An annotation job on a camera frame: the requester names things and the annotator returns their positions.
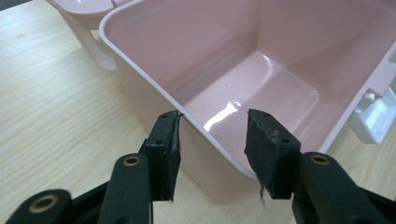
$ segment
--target pink plastic container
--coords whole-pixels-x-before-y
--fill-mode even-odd
[[[144,0],[100,33],[145,127],[184,113],[183,169],[230,203],[260,188],[243,152],[248,109],[325,152],[364,93],[393,80],[395,24],[385,0]]]

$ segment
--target light wood surface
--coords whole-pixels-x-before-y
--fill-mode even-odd
[[[117,72],[98,68],[44,0],[0,11],[0,223],[44,189],[73,197],[109,179],[146,133]],[[358,185],[396,194],[396,128],[364,145],[346,125],[332,144]],[[154,203],[155,223],[295,223],[290,201],[213,203],[180,170],[174,203]]]

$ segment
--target white plastic bracket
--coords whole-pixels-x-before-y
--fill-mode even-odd
[[[391,88],[375,99],[366,93],[352,112],[348,123],[363,143],[381,144],[396,116],[396,96]]]

